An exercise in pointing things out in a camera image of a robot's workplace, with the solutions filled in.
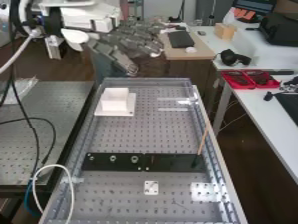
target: keyboard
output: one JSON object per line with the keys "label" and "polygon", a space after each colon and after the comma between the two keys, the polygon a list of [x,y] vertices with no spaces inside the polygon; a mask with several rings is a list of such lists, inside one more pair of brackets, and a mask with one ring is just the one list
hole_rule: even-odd
{"label": "keyboard", "polygon": [[187,48],[194,46],[194,41],[186,31],[167,33],[171,48]]}
{"label": "keyboard", "polygon": [[275,97],[298,126],[298,94],[278,93]]}

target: white block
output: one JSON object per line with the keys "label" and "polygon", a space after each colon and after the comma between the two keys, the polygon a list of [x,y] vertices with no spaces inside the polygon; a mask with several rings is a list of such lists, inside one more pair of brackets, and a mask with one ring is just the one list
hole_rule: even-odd
{"label": "white block", "polygon": [[101,98],[102,111],[127,111],[127,88],[106,88]]}

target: red object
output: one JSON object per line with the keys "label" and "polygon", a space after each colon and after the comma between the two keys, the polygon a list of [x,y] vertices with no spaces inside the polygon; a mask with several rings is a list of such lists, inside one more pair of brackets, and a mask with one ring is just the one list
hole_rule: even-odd
{"label": "red object", "polygon": [[247,12],[247,10],[246,10],[246,9],[242,9],[240,12],[239,12],[238,15],[236,15],[236,18],[242,18],[242,17],[244,17],[246,12]]}
{"label": "red object", "polygon": [[248,11],[247,14],[243,16],[243,18],[247,19],[247,20],[251,20],[254,15],[255,15],[255,12],[254,11]]}
{"label": "red object", "polygon": [[232,89],[254,89],[255,83],[242,71],[222,71],[220,75]]}
{"label": "red object", "polygon": [[280,83],[270,76],[270,74],[262,70],[246,70],[244,75],[255,83],[255,87],[259,89],[275,89],[279,88]]}
{"label": "red object", "polygon": [[275,89],[280,84],[260,70],[222,71],[220,75],[232,89]]}
{"label": "red object", "polygon": [[239,12],[240,12],[240,9],[235,8],[235,11],[234,11],[235,17],[238,16]]}

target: metal table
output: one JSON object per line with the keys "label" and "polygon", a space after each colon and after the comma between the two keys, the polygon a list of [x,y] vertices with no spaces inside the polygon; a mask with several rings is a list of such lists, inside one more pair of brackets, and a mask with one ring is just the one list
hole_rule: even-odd
{"label": "metal table", "polygon": [[[134,117],[94,117],[106,87],[137,94]],[[247,223],[212,131],[203,147],[205,172],[82,171],[89,152],[195,154],[207,119],[189,79],[105,79],[97,90],[66,164],[74,181],[71,223]],[[40,223],[63,223],[69,185],[61,177]],[[155,196],[143,182],[158,181]]]}
{"label": "metal table", "polygon": [[[74,137],[78,118],[83,116],[83,105],[90,94],[91,82],[38,82],[25,98],[24,107],[29,117],[52,121],[57,141],[46,164],[62,161],[65,148]],[[0,122],[22,118],[18,105],[0,109]],[[40,139],[40,161],[52,143],[52,129],[42,121],[32,120]],[[0,126],[0,192],[4,197],[12,192],[24,192],[36,157],[36,143],[25,121]],[[49,185],[52,172],[38,187]]]}

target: computer monitor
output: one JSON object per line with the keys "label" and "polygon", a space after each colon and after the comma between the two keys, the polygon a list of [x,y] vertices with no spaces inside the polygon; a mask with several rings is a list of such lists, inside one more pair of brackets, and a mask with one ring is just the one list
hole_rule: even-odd
{"label": "computer monitor", "polygon": [[234,0],[232,2],[235,8],[247,9],[259,15],[272,12],[275,5],[276,0]]}

